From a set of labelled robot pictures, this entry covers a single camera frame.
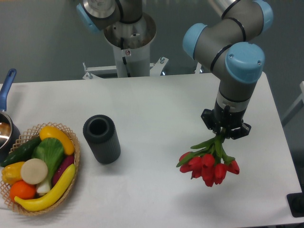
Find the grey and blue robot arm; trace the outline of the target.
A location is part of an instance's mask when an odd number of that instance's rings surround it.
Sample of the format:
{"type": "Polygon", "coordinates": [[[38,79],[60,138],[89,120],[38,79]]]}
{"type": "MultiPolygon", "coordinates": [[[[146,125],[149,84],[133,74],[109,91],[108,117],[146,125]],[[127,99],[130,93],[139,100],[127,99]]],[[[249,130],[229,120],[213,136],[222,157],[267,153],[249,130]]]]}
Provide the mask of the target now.
{"type": "MultiPolygon", "coordinates": [[[[265,63],[263,50],[250,41],[271,27],[274,15],[263,0],[212,0],[210,4],[221,21],[213,27],[192,25],[182,47],[220,80],[214,108],[201,115],[206,127],[238,139],[250,132],[243,116],[265,63]]],[[[82,0],[76,10],[91,32],[102,31],[112,45],[119,77],[151,74],[150,44],[156,25],[143,12],[140,0],[82,0]]]]}

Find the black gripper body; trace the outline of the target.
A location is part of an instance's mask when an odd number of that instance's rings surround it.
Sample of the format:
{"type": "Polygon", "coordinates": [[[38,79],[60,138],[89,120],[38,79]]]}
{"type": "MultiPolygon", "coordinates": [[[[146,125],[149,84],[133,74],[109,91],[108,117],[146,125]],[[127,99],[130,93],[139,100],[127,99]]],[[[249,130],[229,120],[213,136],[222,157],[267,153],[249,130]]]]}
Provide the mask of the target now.
{"type": "Polygon", "coordinates": [[[246,108],[241,111],[233,111],[233,107],[224,104],[220,106],[219,102],[215,102],[212,110],[204,109],[201,118],[209,130],[219,135],[224,130],[225,138],[233,140],[249,135],[251,126],[243,121],[246,108]]]}

